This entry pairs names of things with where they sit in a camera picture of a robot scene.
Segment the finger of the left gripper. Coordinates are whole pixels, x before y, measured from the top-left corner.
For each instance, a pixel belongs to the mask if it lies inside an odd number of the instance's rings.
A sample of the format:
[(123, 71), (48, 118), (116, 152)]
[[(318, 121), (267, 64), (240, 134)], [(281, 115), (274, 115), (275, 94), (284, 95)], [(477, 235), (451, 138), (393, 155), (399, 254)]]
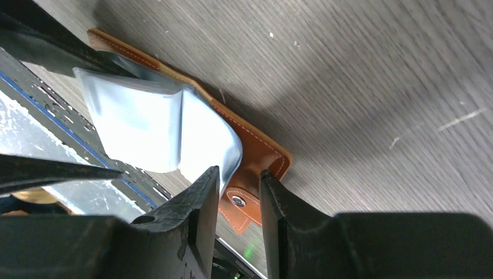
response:
[(1, 155), (1, 194), (77, 180), (120, 179), (122, 171), (104, 167)]
[(6, 12), (1, 12), (1, 48), (19, 61), (64, 76), (74, 77), (74, 67), (123, 77), (135, 76), (79, 39), (71, 43), (50, 36)]

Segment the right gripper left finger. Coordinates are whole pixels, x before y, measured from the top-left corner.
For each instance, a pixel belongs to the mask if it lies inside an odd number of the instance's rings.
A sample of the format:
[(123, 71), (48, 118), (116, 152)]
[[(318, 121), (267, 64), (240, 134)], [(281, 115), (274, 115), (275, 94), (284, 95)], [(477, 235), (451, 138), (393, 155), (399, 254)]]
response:
[(1, 218), (2, 278), (210, 278), (220, 172), (128, 223), (115, 216)]

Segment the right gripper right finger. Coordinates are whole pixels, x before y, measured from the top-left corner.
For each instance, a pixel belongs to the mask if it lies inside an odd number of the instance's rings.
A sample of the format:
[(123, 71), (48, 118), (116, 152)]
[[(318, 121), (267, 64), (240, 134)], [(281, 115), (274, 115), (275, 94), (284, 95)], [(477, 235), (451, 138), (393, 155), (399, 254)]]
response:
[(260, 211), (269, 278), (492, 277), (492, 228), (473, 214), (328, 216), (268, 170)]

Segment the brown leather card holder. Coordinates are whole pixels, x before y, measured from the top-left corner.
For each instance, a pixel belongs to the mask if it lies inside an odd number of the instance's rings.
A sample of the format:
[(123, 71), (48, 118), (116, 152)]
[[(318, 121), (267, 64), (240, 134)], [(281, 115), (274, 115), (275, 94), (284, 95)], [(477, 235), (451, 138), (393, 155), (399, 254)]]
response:
[(73, 69), (105, 153), (189, 182), (218, 166), (220, 213), (238, 234), (261, 225), (260, 174), (283, 178), (291, 154), (191, 77), (99, 29), (87, 34), (92, 50), (131, 74)]

